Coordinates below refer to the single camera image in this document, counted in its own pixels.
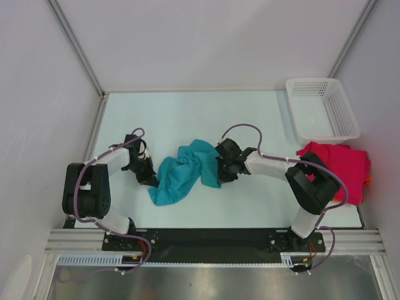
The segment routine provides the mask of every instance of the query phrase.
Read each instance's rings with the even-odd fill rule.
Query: black bracket
[[[309,253],[311,243],[319,253],[326,250],[321,233],[294,247],[287,229],[137,229],[136,235],[151,243],[151,263],[281,263],[281,253]],[[141,245],[105,234],[102,250],[141,251]]]

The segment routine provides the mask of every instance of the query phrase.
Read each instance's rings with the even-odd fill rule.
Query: gray wall
[[[400,1],[382,0],[338,78],[362,136],[353,146],[368,151],[372,185],[362,211],[379,228],[400,280]]]
[[[43,0],[0,1],[0,294],[21,258],[37,271],[63,221],[68,163],[83,158],[98,98]]]
[[[59,0],[106,91],[273,90],[326,76],[366,2]]]

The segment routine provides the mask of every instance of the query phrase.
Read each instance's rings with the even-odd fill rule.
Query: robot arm
[[[136,135],[127,134],[125,142],[134,138]],[[67,167],[62,198],[62,210],[66,214],[74,214],[74,189],[84,165],[85,163],[72,163]],[[87,169],[79,187],[77,207],[79,216],[84,220],[92,219],[114,232],[126,234],[134,223],[111,206],[109,186],[109,177],[120,169],[135,173],[139,184],[158,187],[159,182],[146,149],[146,142],[138,139],[126,147],[116,149]]]
[[[299,240],[307,239],[315,230],[316,223],[326,205],[339,191],[340,184],[330,175],[315,167],[292,162],[282,162],[261,157],[256,148],[240,147],[231,139],[225,139],[217,147],[218,180],[227,183],[238,179],[238,174],[262,174],[287,181],[300,205],[289,232]],[[302,160],[325,164],[314,153],[307,153]],[[314,175],[311,181],[308,176]]]

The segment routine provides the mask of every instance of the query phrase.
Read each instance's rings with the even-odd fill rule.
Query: metal floor
[[[62,280],[95,267],[58,267]],[[369,256],[335,256],[311,276],[289,269],[251,267],[141,267],[121,276],[102,272],[62,284],[53,279],[47,300],[382,299]]]

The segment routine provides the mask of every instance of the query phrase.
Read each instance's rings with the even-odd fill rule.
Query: cable
[[[310,257],[311,257],[311,259],[313,259],[317,256],[317,253],[318,253],[317,249],[315,248],[313,243],[310,243],[309,248],[310,248]]]
[[[260,138],[258,141],[258,145],[257,145],[257,153],[262,157],[262,158],[266,158],[266,159],[273,159],[275,161],[283,161],[283,162],[287,162],[287,163],[299,163],[299,164],[305,164],[307,166],[311,166],[317,169],[320,169],[322,171],[324,171],[325,173],[328,173],[330,176],[332,176],[343,188],[344,190],[344,201],[340,202],[339,204],[333,205],[333,206],[329,206],[329,207],[325,207],[325,209],[322,211],[322,214],[320,215],[319,219],[317,220],[315,227],[317,228],[319,226],[319,224],[321,223],[321,221],[323,220],[324,215],[326,214],[327,211],[330,211],[331,209],[335,209],[335,208],[340,208],[341,206],[345,205],[348,202],[349,199],[349,190],[347,188],[347,186],[345,185],[345,183],[342,181],[342,179],[339,178],[338,175],[334,174],[331,170],[327,169],[326,167],[322,167],[314,162],[309,162],[309,161],[302,161],[300,159],[292,159],[292,158],[288,158],[288,157],[280,157],[280,156],[272,156],[272,155],[265,155],[261,152],[261,143],[263,141],[263,133],[261,132],[261,130],[252,124],[248,124],[248,123],[240,123],[240,124],[236,124],[231,126],[230,128],[227,129],[227,131],[224,132],[224,134],[222,135],[221,139],[224,139],[226,134],[232,130],[233,128],[239,127],[239,126],[247,126],[247,127],[251,127],[254,128],[256,131],[258,131]]]
[[[331,257],[333,249],[335,248],[336,235],[335,235],[335,232],[333,231],[333,229],[330,227],[327,227],[327,226],[321,226],[319,229],[327,229],[332,233],[332,246],[331,246],[329,252],[327,253],[327,255],[325,256],[325,258],[318,265],[316,265],[315,267],[312,267],[309,271],[316,270],[316,269],[320,268],[323,264],[325,264],[326,261]],[[306,274],[306,273],[308,273],[308,272],[307,271],[300,272],[299,274]]]
[[[100,272],[103,272],[103,271],[119,271],[122,275],[124,275],[124,274],[130,274],[130,273],[133,273],[138,267],[142,266],[142,265],[143,265],[146,261],[148,261],[149,258],[150,258],[150,255],[151,255],[151,244],[150,244],[150,242],[149,242],[147,239],[145,239],[145,238],[143,238],[143,237],[141,237],[141,236],[133,236],[133,235],[130,235],[130,234],[120,234],[120,233],[118,233],[118,232],[112,231],[112,230],[110,230],[110,229],[104,227],[103,225],[97,223],[96,220],[93,220],[93,219],[83,220],[83,219],[80,217],[79,212],[78,212],[78,192],[79,192],[79,187],[81,186],[81,182],[82,182],[84,173],[86,172],[86,170],[88,169],[88,167],[91,166],[92,164],[94,164],[95,162],[97,162],[99,159],[102,159],[104,156],[107,156],[108,154],[114,152],[115,150],[117,150],[117,149],[119,149],[119,148],[122,148],[122,147],[125,147],[125,146],[127,146],[127,145],[129,145],[129,144],[131,144],[131,143],[133,143],[133,142],[135,142],[135,141],[137,141],[138,139],[141,139],[141,138],[144,136],[144,129],[143,129],[143,128],[141,128],[141,127],[136,128],[136,129],[132,132],[132,134],[134,134],[134,133],[135,133],[136,131],[138,131],[138,130],[142,131],[142,134],[141,134],[141,135],[139,135],[139,136],[137,136],[137,137],[135,137],[135,138],[129,140],[128,142],[125,142],[125,143],[120,144],[120,145],[118,145],[118,146],[116,146],[116,147],[110,148],[110,149],[107,150],[106,152],[100,154],[98,157],[93,158],[92,160],[90,160],[89,162],[87,162],[87,163],[84,165],[84,167],[82,168],[82,170],[81,170],[81,172],[79,173],[79,176],[78,176],[78,178],[77,178],[77,180],[76,180],[75,189],[74,189],[73,204],[74,204],[74,216],[75,216],[75,218],[76,218],[79,222],[81,222],[81,223],[94,223],[98,228],[104,230],[104,231],[105,231],[106,233],[108,233],[108,234],[112,234],[112,235],[115,235],[115,236],[121,236],[122,238],[131,238],[131,239],[138,239],[138,240],[140,240],[140,241],[143,241],[143,242],[145,242],[145,243],[147,244],[147,246],[148,246],[148,248],[149,248],[149,251],[147,252],[147,256],[146,256],[144,259],[142,259],[142,261],[141,261],[139,264],[137,264],[134,268],[132,268],[132,269],[130,269],[130,270],[127,270],[127,271],[119,271],[119,270],[116,269],[116,268],[103,268],[103,269],[99,269],[99,270],[95,270],[95,271],[93,271],[93,272],[87,273],[87,274],[85,274],[85,275],[83,275],[83,276],[79,276],[79,277],[77,277],[78,279],[79,279],[79,278],[85,278],[85,277],[87,277],[87,276],[90,276],[90,275],[93,275],[93,274],[96,274],[96,273],[100,273]],[[77,280],[77,278],[68,279],[67,281],[64,281],[64,282],[75,281],[75,280]]]
[[[140,245],[142,247],[142,256],[144,256],[145,253],[146,253],[146,246],[144,245],[142,240],[139,240],[139,243],[140,243]]]

